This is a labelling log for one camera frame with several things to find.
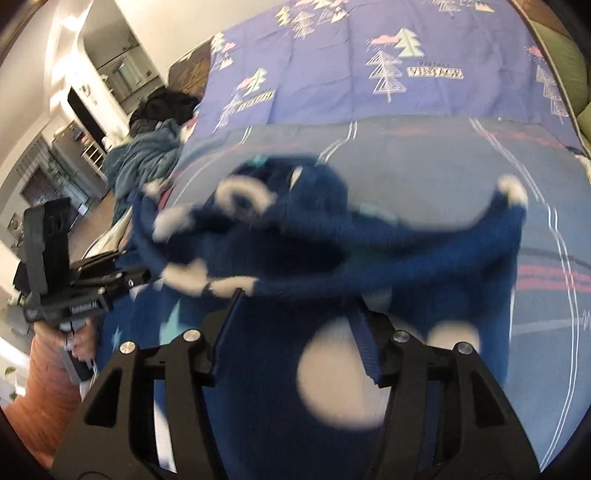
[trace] bed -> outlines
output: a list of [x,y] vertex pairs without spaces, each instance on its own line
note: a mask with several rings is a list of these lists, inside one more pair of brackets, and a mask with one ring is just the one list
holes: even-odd
[[[580,112],[523,11],[505,0],[293,0],[210,48],[166,208],[205,202],[256,155],[318,157],[356,207],[414,225],[464,225],[499,175],[521,179],[530,209],[499,344],[504,389],[546,467],[591,399],[591,189],[575,156],[586,149]],[[168,336],[189,326],[182,313],[175,322]]]

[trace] human hand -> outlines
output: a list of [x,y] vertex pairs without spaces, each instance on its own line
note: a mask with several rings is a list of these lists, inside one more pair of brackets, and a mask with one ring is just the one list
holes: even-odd
[[94,319],[86,319],[86,325],[76,333],[61,332],[44,321],[35,322],[33,329],[40,342],[55,350],[64,348],[68,342],[72,343],[74,345],[72,356],[81,362],[87,362],[92,360],[96,353],[95,323]]
[[81,362],[94,360],[96,353],[96,320],[86,319],[86,325],[78,330],[74,335],[69,334],[73,339],[74,348],[72,356]]

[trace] doorway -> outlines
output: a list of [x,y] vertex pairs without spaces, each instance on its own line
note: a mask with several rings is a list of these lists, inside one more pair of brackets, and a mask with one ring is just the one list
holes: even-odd
[[127,115],[164,86],[113,0],[92,4],[80,35],[90,61]]
[[70,88],[70,92],[68,93],[68,103],[72,107],[72,110],[74,110],[78,120],[80,120],[82,125],[84,125],[84,128],[86,128],[86,131],[95,140],[95,143],[97,143],[97,145],[102,145],[105,132],[100,125],[96,123],[95,118],[88,111],[88,108],[86,108],[86,105],[73,88]]

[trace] metal screw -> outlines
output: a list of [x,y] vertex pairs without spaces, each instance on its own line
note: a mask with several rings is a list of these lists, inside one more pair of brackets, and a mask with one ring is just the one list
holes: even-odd
[[183,338],[186,342],[196,342],[201,338],[201,332],[199,330],[187,330],[183,334]]
[[121,346],[119,347],[119,351],[121,353],[124,353],[125,355],[127,355],[129,353],[133,353],[134,350],[135,350],[135,343],[133,343],[133,342],[123,342],[121,344]]
[[474,348],[467,342],[460,342],[457,344],[457,351],[462,355],[470,355],[474,351]]
[[410,340],[410,333],[405,332],[404,330],[396,330],[394,335],[392,335],[392,340],[396,343],[406,343]]

